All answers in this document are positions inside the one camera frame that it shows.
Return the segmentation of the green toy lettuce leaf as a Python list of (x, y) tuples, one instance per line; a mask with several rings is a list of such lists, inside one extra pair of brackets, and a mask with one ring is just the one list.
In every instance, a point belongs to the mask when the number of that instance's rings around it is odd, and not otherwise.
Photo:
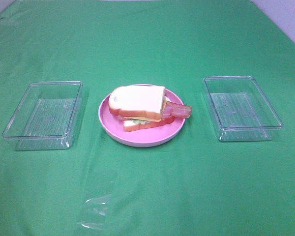
[(131, 123), (135, 123), (135, 124), (147, 124), (147, 123), (150, 123), (150, 121), (140, 120), (140, 119), (128, 119), (127, 121), (131, 122)]

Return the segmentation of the toy bacon strip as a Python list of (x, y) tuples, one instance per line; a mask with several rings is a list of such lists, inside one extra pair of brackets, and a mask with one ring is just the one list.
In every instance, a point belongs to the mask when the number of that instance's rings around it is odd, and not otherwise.
[(132, 111), (132, 110), (123, 110), (123, 109), (110, 109), (111, 114), (117, 117), (120, 120), (127, 119), (138, 119), (143, 121), (155, 121), (160, 122), (163, 118), (169, 118), (171, 116), (171, 112), (163, 105), (160, 113), (150, 112), (146, 110), (142, 111)]
[(176, 118), (189, 118), (191, 116), (191, 113), (191, 106), (167, 101), (163, 117), (173, 116)]

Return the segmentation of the toy bread slice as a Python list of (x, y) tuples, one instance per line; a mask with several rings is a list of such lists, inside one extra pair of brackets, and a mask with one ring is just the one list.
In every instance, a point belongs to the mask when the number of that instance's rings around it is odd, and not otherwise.
[(160, 113), (165, 101), (164, 86), (129, 85), (113, 90), (109, 96), (110, 109), (150, 111)]
[(125, 132), (131, 132), (131, 131), (136, 131), (141, 129), (155, 128), (155, 127), (163, 126), (166, 124), (170, 124), (174, 120), (175, 120), (175, 117), (169, 116), (167, 118), (162, 118), (160, 122), (151, 121), (150, 123), (147, 123), (147, 124), (135, 124), (135, 123), (128, 122), (126, 119), (123, 121), (123, 130)]

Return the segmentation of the yellow toy cheese slice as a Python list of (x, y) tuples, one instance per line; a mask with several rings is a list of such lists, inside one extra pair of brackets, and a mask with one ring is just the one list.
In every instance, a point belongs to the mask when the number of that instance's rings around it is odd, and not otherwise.
[(163, 102), (162, 105), (162, 110), (161, 110), (161, 117), (160, 119), (156, 119), (156, 118), (147, 118), (147, 117), (128, 117), (127, 119), (138, 119), (138, 120), (143, 120), (143, 121), (154, 121), (154, 122), (160, 122), (165, 110), (165, 106), (166, 106), (166, 100)]

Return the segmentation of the pink round plate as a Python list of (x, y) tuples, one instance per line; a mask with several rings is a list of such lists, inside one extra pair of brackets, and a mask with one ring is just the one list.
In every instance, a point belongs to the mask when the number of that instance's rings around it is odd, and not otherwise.
[[(183, 104), (181, 99), (176, 94), (167, 88), (165, 89), (166, 101)], [(163, 126), (125, 132), (123, 130), (124, 120), (118, 119), (109, 111), (109, 96), (110, 94), (102, 101), (99, 107), (99, 120), (109, 136), (128, 146), (145, 148), (163, 144), (172, 139), (181, 130), (186, 120), (186, 118), (175, 118), (172, 123)]]

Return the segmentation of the green tablecloth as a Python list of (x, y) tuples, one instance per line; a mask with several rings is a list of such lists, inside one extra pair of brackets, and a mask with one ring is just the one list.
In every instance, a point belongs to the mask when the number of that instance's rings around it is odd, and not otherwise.
[[(283, 122), (270, 142), (220, 142), (203, 79), (251, 75)], [(83, 82), (79, 137), (14, 151), (2, 138), (28, 84)], [(97, 110), (159, 84), (193, 107), (171, 141), (133, 148)], [(295, 44), (250, 0), (18, 0), (0, 14), (0, 236), (73, 236), (85, 183), (117, 172), (101, 236), (295, 236)]]

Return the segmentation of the clear plastic wrap piece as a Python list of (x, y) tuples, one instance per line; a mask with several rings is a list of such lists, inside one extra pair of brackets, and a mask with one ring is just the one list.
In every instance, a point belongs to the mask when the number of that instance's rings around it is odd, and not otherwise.
[(117, 172), (111, 169), (94, 171), (88, 175), (74, 235), (102, 235), (116, 180)]

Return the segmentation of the clear right plastic tray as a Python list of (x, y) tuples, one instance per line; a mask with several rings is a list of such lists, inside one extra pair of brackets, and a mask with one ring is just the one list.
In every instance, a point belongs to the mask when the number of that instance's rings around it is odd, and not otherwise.
[(252, 76), (206, 77), (204, 88), (206, 105), (219, 141), (278, 139), (283, 123)]

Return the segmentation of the clear plastic tray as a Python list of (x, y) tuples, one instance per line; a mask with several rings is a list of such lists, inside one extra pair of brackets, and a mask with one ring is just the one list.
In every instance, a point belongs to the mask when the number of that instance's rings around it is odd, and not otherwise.
[(283, 123), (252, 76), (206, 77), (204, 88), (206, 105), (219, 141), (278, 139)]
[(14, 150), (68, 149), (82, 106), (81, 81), (31, 83), (2, 137)]

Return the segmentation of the clear left plastic tray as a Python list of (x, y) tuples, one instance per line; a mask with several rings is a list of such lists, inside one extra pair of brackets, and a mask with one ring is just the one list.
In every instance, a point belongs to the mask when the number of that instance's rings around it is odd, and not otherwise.
[(14, 150), (68, 149), (82, 106), (81, 81), (31, 83), (2, 137)]

